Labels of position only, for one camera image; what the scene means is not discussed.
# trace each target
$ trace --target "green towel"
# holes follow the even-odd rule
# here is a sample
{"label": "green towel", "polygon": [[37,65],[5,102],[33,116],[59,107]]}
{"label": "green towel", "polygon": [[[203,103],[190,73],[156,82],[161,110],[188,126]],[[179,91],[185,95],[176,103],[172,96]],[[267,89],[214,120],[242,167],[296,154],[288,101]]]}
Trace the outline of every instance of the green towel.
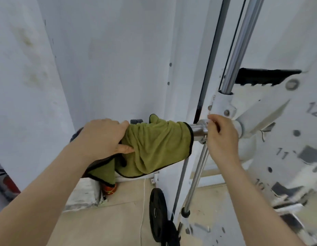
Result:
{"label": "green towel", "polygon": [[188,124],[165,121],[152,114],[148,124],[130,124],[121,140],[133,147],[134,153],[96,161],[84,176],[114,186],[115,171],[125,178],[137,178],[184,160],[191,154],[193,140]]}

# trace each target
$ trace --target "right hand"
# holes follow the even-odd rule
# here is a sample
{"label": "right hand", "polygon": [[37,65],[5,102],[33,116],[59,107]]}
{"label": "right hand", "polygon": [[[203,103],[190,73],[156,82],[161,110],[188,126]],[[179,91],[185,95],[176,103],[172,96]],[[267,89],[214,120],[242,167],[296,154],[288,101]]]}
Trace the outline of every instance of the right hand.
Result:
{"label": "right hand", "polygon": [[240,164],[238,156],[238,133],[231,119],[211,114],[209,122],[207,147],[214,162],[222,164]]}

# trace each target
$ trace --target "hand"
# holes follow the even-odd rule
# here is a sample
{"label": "hand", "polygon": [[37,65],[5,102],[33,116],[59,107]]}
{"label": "hand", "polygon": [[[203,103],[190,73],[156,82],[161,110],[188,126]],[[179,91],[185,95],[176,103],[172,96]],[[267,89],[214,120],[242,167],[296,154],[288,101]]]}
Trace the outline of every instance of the hand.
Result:
{"label": "hand", "polygon": [[119,124],[111,119],[92,120],[70,144],[76,147],[74,150],[92,162],[116,153],[131,153],[134,152],[132,147],[118,144],[128,126],[128,121]]}
{"label": "hand", "polygon": [[229,118],[211,114],[207,116],[207,147],[214,162],[221,164],[240,164],[238,157],[238,133]]}

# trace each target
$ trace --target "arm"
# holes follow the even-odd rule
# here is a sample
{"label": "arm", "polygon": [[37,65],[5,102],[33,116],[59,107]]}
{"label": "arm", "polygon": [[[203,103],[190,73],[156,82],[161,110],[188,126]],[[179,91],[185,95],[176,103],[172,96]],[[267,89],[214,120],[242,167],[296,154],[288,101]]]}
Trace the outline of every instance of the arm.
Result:
{"label": "arm", "polygon": [[231,120],[219,115],[208,118],[208,149],[226,181],[246,245],[304,246],[242,168],[238,157],[238,134]]}
{"label": "arm", "polygon": [[131,153],[118,144],[128,127],[110,119],[87,123],[79,136],[0,212],[0,245],[45,246],[74,187],[87,166],[115,153]]}

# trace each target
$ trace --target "rubber weight plate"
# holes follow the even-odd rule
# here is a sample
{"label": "rubber weight plate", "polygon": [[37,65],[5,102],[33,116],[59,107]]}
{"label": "rubber weight plate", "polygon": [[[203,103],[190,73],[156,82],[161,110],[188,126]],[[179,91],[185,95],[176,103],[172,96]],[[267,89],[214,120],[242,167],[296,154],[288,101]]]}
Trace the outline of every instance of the rubber weight plate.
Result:
{"label": "rubber weight plate", "polygon": [[153,238],[156,242],[161,242],[163,230],[168,221],[168,210],[165,198],[160,188],[154,188],[149,198],[149,221]]}
{"label": "rubber weight plate", "polygon": [[167,221],[164,226],[161,246],[180,246],[178,231],[172,221]]}

